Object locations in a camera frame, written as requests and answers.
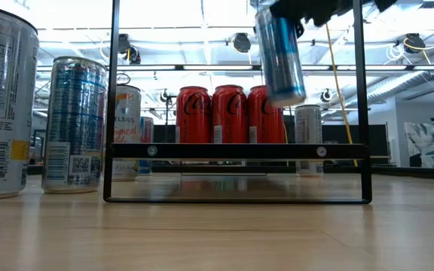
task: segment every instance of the aluminum can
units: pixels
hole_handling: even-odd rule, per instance
[[[140,141],[141,143],[153,143],[154,120],[151,117],[140,117]],[[151,175],[151,161],[139,161],[139,175]]]
[[[322,143],[321,111],[318,105],[301,105],[295,109],[295,142],[298,144]],[[322,162],[296,161],[296,172],[301,177],[321,177]]]
[[[140,105],[142,95],[137,87],[117,85],[115,97],[114,141],[136,144],[140,142]],[[133,181],[139,170],[138,160],[114,159],[113,181]]]
[[[306,90],[295,27],[285,18],[272,17],[268,8],[259,11],[255,21],[267,93],[272,105],[282,108],[303,102]]]
[[[266,86],[253,87],[247,103],[249,143],[284,143],[283,110],[270,105]]]
[[[210,143],[212,109],[207,89],[183,87],[177,96],[176,143]]]
[[[243,88],[216,87],[212,96],[214,143],[248,143],[247,98]]]
[[[38,33],[0,10],[0,198],[26,186]]]
[[[98,188],[102,171],[106,68],[93,60],[54,60],[43,182],[46,193]]]

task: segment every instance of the wooden table surface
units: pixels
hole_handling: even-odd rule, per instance
[[[0,270],[434,271],[434,180],[374,175],[371,205],[283,206],[106,203],[39,178],[0,199]]]

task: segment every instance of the blue and silver can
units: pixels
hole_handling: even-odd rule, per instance
[[[46,193],[98,188],[106,81],[106,68],[98,62],[76,56],[54,60],[41,183]]]
[[[275,108],[306,99],[295,27],[285,18],[275,18],[265,8],[255,17],[267,94]]]
[[[140,117],[140,142],[153,143],[154,120],[151,117]],[[139,161],[139,175],[151,175],[151,161]]]

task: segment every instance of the metal shelf rack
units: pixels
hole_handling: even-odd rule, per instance
[[[106,202],[194,202],[194,203],[304,203],[368,204],[372,201],[371,164],[368,151],[368,102],[366,92],[365,51],[362,0],[353,0],[356,85],[359,114],[359,142],[353,145],[299,144],[114,144],[115,93],[118,58],[120,0],[113,0],[112,39],[106,126],[105,175],[103,199]],[[361,160],[361,199],[136,199],[112,196],[114,158],[143,160]]]

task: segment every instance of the red coca-cola can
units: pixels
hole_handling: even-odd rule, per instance
[[[183,87],[177,96],[176,143],[210,143],[212,109],[207,89]]]
[[[249,143],[283,143],[283,110],[270,105],[266,86],[253,87],[248,104]]]
[[[216,87],[212,96],[214,143],[247,143],[247,98],[243,88]]]

